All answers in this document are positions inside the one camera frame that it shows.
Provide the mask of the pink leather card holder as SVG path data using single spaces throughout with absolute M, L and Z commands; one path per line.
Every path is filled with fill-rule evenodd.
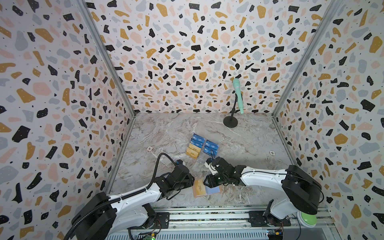
M 213 195 L 213 194 L 218 194 L 222 191 L 222 188 L 221 187 L 214 187 L 214 188 L 209 188 L 206 186 L 206 195 L 205 196 L 209 196 L 209 195 Z

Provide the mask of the clear acrylic card stand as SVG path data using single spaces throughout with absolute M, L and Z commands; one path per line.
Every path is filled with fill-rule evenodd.
M 206 141 L 203 143 L 203 147 L 201 148 L 201 152 L 200 152 L 199 156 L 200 156 L 201 154 L 205 154 L 205 153 L 204 153 L 204 147 L 206 147 L 206 146 L 205 146 Z M 209 156 L 210 158 L 215 158 L 215 157 L 218 156 L 218 152 L 219 152 L 219 150 L 217 151 L 217 155 L 216 155 L 216 156 L 209 156 L 209 155 L 208 155 L 208 156 Z

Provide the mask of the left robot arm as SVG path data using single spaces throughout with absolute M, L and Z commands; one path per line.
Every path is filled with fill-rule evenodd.
M 108 235 L 132 227 L 149 228 L 156 212 L 151 204 L 172 199 L 194 185 L 189 169 L 179 163 L 171 173 L 153 176 L 150 183 L 124 194 L 96 194 L 72 219 L 66 240 L 104 240 Z

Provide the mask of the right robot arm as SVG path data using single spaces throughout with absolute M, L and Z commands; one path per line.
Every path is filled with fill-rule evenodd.
M 289 227 L 293 215 L 299 224 L 313 228 L 317 224 L 319 204 L 324 199 L 321 185 L 295 165 L 282 170 L 260 170 L 244 165 L 232 166 L 221 157 L 209 158 L 205 166 L 211 172 L 204 185 L 261 186 L 284 193 L 280 200 L 270 200 L 264 212 L 251 211 L 252 227 Z

